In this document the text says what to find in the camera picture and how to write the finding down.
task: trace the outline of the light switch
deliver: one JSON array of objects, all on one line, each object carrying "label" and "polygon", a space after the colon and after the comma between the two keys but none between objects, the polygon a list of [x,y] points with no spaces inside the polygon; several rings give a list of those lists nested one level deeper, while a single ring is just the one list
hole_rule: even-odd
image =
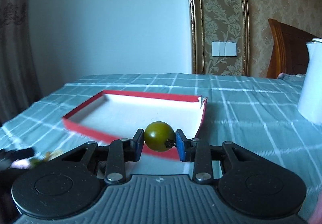
[{"label": "light switch", "polygon": [[212,56],[225,56],[225,42],[213,41],[211,42]]},{"label": "light switch", "polygon": [[237,43],[225,42],[225,56],[237,56]]}]

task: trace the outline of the wooden headboard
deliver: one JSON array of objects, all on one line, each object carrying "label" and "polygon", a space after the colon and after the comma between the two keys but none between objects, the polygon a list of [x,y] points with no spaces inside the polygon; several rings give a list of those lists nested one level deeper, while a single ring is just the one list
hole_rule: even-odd
[{"label": "wooden headboard", "polygon": [[268,19],[268,22],[274,46],[267,78],[276,79],[281,72],[291,75],[305,74],[309,63],[306,43],[317,36],[274,19]]}]

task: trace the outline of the teal tablecloth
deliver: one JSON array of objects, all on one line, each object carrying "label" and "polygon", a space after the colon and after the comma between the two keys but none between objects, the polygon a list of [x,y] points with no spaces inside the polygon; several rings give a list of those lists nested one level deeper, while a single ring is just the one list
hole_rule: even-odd
[{"label": "teal tablecloth", "polygon": [[[0,148],[34,146],[37,155],[68,151],[88,137],[64,129],[61,117],[103,89],[208,97],[199,137],[233,141],[298,174],[307,185],[300,215],[308,219],[322,183],[322,127],[297,111],[302,82],[189,74],[85,76],[34,103],[0,128]],[[215,176],[220,168],[214,164]]]}]

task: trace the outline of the white pitcher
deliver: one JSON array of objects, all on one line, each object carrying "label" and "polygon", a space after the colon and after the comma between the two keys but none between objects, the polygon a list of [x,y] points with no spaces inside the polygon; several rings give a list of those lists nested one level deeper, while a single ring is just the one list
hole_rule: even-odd
[{"label": "white pitcher", "polygon": [[306,45],[310,60],[297,109],[310,122],[322,124],[322,39]]}]

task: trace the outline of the gray curtain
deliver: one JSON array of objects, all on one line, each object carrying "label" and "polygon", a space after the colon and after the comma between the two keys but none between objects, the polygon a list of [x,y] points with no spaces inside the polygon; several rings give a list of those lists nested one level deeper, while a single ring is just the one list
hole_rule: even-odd
[{"label": "gray curtain", "polygon": [[28,34],[28,0],[0,0],[0,124],[39,100]]}]

